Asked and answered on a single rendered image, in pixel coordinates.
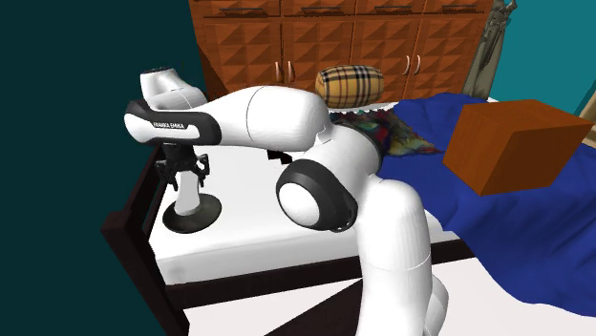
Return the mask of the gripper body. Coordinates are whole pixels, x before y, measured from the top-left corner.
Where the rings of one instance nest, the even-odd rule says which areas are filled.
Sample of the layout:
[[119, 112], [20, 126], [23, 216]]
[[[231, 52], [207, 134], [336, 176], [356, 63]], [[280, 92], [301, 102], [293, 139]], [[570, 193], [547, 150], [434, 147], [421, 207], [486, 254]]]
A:
[[197, 156], [192, 145], [185, 144], [162, 144], [161, 149], [165, 159], [170, 163], [196, 163]]

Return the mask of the dark-framed bed with white mattress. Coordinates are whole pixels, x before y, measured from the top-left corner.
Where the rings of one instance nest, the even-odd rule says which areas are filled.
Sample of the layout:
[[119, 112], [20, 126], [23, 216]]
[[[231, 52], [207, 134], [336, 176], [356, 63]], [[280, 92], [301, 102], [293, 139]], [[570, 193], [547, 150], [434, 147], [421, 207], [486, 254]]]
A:
[[101, 234], [166, 336], [213, 336], [192, 315], [200, 307], [292, 293], [332, 283], [345, 288], [268, 336], [353, 336], [362, 288], [352, 231], [317, 233], [291, 223], [277, 205], [282, 162], [261, 150], [213, 147], [209, 194], [223, 211], [194, 234], [168, 231], [162, 215], [175, 197], [154, 149], [125, 206]]

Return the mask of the brown wooden wardrobe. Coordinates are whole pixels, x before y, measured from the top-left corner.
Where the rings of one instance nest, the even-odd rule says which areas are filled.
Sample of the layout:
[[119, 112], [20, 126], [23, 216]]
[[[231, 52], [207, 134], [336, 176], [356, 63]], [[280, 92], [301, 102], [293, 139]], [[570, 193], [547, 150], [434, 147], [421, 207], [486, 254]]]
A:
[[384, 76], [383, 102], [462, 90], [493, 0], [188, 0], [209, 98], [306, 91], [331, 66]]

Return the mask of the multicoloured patterned cloth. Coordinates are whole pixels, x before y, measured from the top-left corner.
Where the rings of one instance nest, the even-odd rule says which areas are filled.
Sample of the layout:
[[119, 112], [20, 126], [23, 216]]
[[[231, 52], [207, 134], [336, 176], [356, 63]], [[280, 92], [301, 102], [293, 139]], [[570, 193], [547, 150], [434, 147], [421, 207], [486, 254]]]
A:
[[439, 154], [435, 144], [419, 136], [392, 110], [330, 113], [335, 124], [349, 125], [364, 132], [380, 145], [382, 156], [403, 157]]

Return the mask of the brown wooden box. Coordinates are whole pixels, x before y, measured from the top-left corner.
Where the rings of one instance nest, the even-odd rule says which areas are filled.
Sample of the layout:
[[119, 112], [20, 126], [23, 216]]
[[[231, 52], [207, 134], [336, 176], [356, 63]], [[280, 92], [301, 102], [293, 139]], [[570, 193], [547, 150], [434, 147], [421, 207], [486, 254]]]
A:
[[466, 104], [443, 164], [480, 196], [547, 187], [592, 126], [535, 99]]

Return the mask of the grey-green hanging coat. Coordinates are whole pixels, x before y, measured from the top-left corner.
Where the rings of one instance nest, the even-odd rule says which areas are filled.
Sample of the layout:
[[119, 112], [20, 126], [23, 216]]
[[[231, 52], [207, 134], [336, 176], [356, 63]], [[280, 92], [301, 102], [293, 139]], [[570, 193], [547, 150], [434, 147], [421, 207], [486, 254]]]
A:
[[462, 93], [487, 99], [493, 86], [503, 48], [504, 34], [517, 0], [494, 0]]

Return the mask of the blue blanket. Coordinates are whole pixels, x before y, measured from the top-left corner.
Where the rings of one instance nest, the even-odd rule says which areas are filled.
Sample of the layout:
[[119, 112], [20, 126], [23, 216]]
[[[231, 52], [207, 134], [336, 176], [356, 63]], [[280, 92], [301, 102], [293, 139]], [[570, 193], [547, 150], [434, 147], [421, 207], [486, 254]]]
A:
[[511, 296], [596, 317], [596, 149], [580, 145], [546, 188], [485, 197], [442, 160], [387, 156], [378, 175], [413, 186]]

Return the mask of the tan plaid bolster pillow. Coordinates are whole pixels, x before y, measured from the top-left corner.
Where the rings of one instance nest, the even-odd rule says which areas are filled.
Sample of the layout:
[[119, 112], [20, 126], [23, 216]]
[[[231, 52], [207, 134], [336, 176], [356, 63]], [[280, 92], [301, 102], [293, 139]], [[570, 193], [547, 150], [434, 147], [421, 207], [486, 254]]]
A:
[[370, 105], [384, 91], [384, 76], [365, 65], [341, 65], [326, 68], [315, 78], [315, 92], [330, 108], [348, 109]]

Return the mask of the white post on black base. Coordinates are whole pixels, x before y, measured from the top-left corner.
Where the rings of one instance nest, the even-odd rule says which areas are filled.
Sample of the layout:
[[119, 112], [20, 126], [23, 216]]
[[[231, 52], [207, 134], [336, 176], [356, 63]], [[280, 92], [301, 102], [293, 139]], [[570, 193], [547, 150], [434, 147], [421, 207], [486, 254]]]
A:
[[191, 171], [180, 174], [178, 197], [162, 215], [166, 228], [179, 234], [191, 234], [213, 224], [222, 213], [220, 200], [200, 191], [199, 176]]

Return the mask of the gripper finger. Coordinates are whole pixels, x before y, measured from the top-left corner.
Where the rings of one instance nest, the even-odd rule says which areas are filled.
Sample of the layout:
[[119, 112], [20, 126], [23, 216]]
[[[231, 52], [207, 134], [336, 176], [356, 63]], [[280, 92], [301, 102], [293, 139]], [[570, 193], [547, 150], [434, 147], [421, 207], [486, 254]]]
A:
[[167, 184], [171, 184], [175, 191], [178, 190], [179, 186], [176, 180], [178, 165], [176, 162], [167, 159], [157, 160], [155, 162], [155, 169], [160, 179], [164, 180]]
[[198, 177], [200, 187], [203, 188], [204, 180], [210, 174], [208, 154], [197, 156], [197, 161], [194, 165], [194, 174]]

